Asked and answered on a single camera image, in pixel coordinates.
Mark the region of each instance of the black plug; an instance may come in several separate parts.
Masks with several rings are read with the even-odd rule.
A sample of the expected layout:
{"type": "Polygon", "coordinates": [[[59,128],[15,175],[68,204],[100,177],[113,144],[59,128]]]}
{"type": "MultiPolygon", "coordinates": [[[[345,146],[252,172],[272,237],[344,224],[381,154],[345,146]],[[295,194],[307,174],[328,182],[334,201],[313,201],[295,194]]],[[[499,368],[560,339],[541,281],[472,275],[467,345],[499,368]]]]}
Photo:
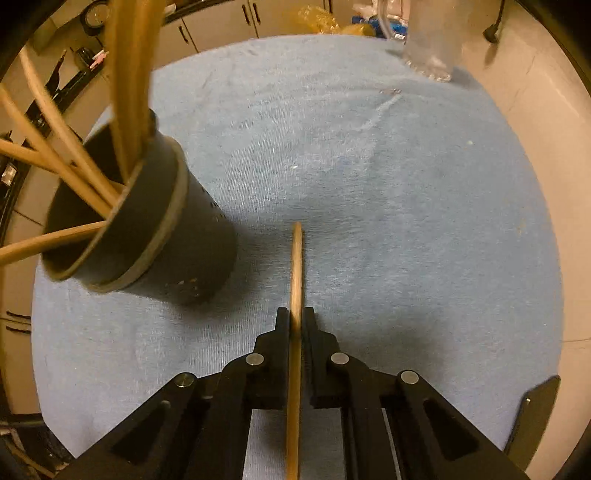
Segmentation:
{"type": "Polygon", "coordinates": [[[499,15],[496,18],[496,22],[494,22],[490,27],[488,27],[484,32],[482,32],[484,38],[490,43],[499,43],[499,37],[496,36],[496,32],[499,30],[499,25],[501,24],[504,8],[505,0],[501,0],[501,6],[499,7],[499,15]]]}
{"type": "Polygon", "coordinates": [[[491,43],[498,43],[499,37],[496,36],[496,32],[499,30],[499,26],[497,24],[492,24],[488,27],[482,34],[484,38],[487,39],[491,43]]]}

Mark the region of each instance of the wooden stick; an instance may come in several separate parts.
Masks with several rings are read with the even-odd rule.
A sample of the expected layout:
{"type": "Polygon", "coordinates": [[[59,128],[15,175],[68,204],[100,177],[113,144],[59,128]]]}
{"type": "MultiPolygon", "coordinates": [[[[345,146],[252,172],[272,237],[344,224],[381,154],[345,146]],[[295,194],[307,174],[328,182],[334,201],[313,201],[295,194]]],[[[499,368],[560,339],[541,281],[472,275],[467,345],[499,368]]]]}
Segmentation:
{"type": "MultiPolygon", "coordinates": [[[[50,171],[52,173],[57,174],[57,172],[51,168],[45,159],[41,156],[41,154],[33,150],[32,148],[22,147],[20,145],[16,145],[8,140],[3,140],[0,138],[0,153],[7,155],[10,158],[15,158],[16,160],[20,160],[24,163],[29,165],[33,165],[34,167],[42,168],[43,170],[50,171]]],[[[84,171],[82,169],[76,167],[75,165],[69,165],[69,167],[74,170],[74,173],[79,177],[87,180],[84,171]]],[[[118,192],[121,193],[123,191],[124,185],[117,183],[116,181],[109,180],[113,188],[118,192]]]]}
{"type": "Polygon", "coordinates": [[[78,165],[85,174],[89,183],[96,189],[97,192],[107,201],[110,206],[116,205],[119,199],[119,194],[112,187],[109,180],[101,172],[96,163],[92,160],[80,140],[74,135],[74,132],[67,126],[65,120],[57,109],[56,104],[51,99],[49,92],[43,85],[39,78],[37,71],[24,46],[20,52],[22,68],[25,71],[27,83],[31,89],[39,110],[50,124],[55,134],[64,142],[66,148],[70,151],[74,158],[74,162],[78,165]]]}
{"type": "Polygon", "coordinates": [[[35,151],[32,148],[16,145],[15,143],[9,142],[8,140],[3,140],[1,138],[0,153],[10,158],[16,158],[17,160],[28,163],[29,165],[35,165],[36,167],[53,171],[49,166],[47,166],[47,163],[45,160],[43,160],[43,157],[38,151],[35,151]]]}
{"type": "Polygon", "coordinates": [[[111,70],[113,103],[111,133],[119,171],[125,183],[141,149],[141,129],[134,107],[135,79],[130,68],[136,6],[137,0],[112,1],[106,27],[106,43],[110,51],[107,65],[111,70]]]}
{"type": "Polygon", "coordinates": [[[8,115],[24,133],[31,145],[43,156],[47,164],[51,166],[76,194],[93,208],[103,218],[107,218],[111,207],[84,182],[74,171],[68,167],[33,126],[27,117],[18,109],[8,91],[0,84],[0,99],[4,104],[8,115]]]}
{"type": "Polygon", "coordinates": [[[24,258],[32,257],[52,248],[72,244],[93,236],[106,221],[88,223],[87,225],[66,228],[57,232],[45,233],[44,235],[27,238],[14,244],[0,248],[0,267],[8,265],[24,258]]]}
{"type": "Polygon", "coordinates": [[[135,79],[134,110],[138,115],[140,146],[143,147],[150,134],[150,76],[154,53],[158,44],[166,0],[138,0],[135,16],[133,52],[129,57],[132,78],[135,79]]]}
{"type": "Polygon", "coordinates": [[[302,231],[293,227],[291,247],[290,352],[287,387],[287,438],[285,477],[298,480],[300,474],[300,391],[301,391],[301,308],[302,308],[302,231]]]}
{"type": "MultiPolygon", "coordinates": [[[[14,445],[22,452],[25,451],[25,447],[23,446],[22,442],[21,442],[21,438],[18,436],[18,432],[16,429],[10,429],[10,436],[12,437],[12,441],[14,442],[14,445]]],[[[41,480],[41,477],[39,476],[39,474],[37,473],[37,471],[31,466],[28,465],[28,470],[29,470],[29,478],[31,478],[31,480],[41,480]]]]}
{"type": "Polygon", "coordinates": [[[6,446],[8,447],[8,450],[10,450],[11,454],[13,454],[15,457],[19,457],[23,462],[25,462],[28,466],[32,466],[39,473],[42,473],[49,478],[54,478],[56,476],[56,474],[50,472],[47,468],[32,460],[25,452],[19,450],[12,442],[6,441],[6,446]]]}

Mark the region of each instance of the plastic bag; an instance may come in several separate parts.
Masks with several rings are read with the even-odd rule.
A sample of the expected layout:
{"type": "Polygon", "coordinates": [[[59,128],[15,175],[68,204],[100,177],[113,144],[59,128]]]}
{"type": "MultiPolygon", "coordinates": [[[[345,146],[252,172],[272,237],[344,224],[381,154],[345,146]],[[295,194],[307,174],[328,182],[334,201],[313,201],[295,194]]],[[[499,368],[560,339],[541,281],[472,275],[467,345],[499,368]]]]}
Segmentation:
{"type": "Polygon", "coordinates": [[[341,28],[329,12],[314,5],[302,7],[298,12],[298,18],[300,22],[307,25],[314,33],[375,37],[375,30],[371,25],[355,24],[341,28]]]}

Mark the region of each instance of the cabinet handle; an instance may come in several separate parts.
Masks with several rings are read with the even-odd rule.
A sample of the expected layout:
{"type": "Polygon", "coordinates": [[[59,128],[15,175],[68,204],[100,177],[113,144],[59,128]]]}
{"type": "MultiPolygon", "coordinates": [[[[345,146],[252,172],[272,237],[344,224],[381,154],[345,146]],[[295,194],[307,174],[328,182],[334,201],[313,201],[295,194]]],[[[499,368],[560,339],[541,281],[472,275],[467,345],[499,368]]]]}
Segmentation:
{"type": "Polygon", "coordinates": [[[9,332],[24,333],[25,335],[31,334],[30,330],[19,330],[18,328],[12,328],[12,327],[9,327],[8,325],[6,325],[6,330],[8,330],[9,332]]]}
{"type": "Polygon", "coordinates": [[[18,313],[13,313],[10,310],[6,311],[6,315],[10,315],[11,317],[16,317],[17,319],[31,320],[30,315],[19,315],[18,313]]]}
{"type": "Polygon", "coordinates": [[[183,40],[185,41],[185,43],[189,43],[189,41],[187,40],[187,37],[185,37],[182,25],[178,26],[178,31],[181,32],[181,35],[183,36],[183,40]]]}
{"type": "Polygon", "coordinates": [[[261,24],[261,17],[258,16],[258,10],[256,9],[256,4],[252,4],[252,7],[255,10],[255,17],[256,17],[256,21],[258,22],[258,24],[261,24]]]}
{"type": "Polygon", "coordinates": [[[246,19],[246,24],[250,27],[251,21],[248,18],[248,14],[246,13],[246,7],[244,5],[242,5],[242,11],[244,12],[244,18],[246,19]]]}

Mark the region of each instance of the metal screw head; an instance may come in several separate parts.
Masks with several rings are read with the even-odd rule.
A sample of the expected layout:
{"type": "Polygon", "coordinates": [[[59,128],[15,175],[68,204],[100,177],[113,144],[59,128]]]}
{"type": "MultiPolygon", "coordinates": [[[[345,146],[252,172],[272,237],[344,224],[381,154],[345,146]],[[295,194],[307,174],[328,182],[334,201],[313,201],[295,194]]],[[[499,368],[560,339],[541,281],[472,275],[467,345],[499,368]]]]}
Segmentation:
{"type": "Polygon", "coordinates": [[[344,365],[349,362],[349,355],[343,352],[336,352],[330,356],[330,361],[335,365],[344,365]]]}
{"type": "Polygon", "coordinates": [[[246,363],[248,365],[252,365],[253,367],[260,365],[265,361],[265,357],[263,357],[260,353],[251,353],[246,357],[246,363]]]}
{"type": "Polygon", "coordinates": [[[174,383],[177,385],[177,387],[181,387],[181,388],[185,388],[185,387],[189,387],[189,386],[193,385],[194,381],[195,381],[195,375],[189,374],[187,372],[182,373],[182,374],[178,374],[176,377],[174,377],[174,383]]]}
{"type": "Polygon", "coordinates": [[[414,385],[418,382],[418,375],[416,372],[413,372],[412,370],[405,370],[400,375],[400,378],[404,383],[407,383],[409,385],[414,385]]]}

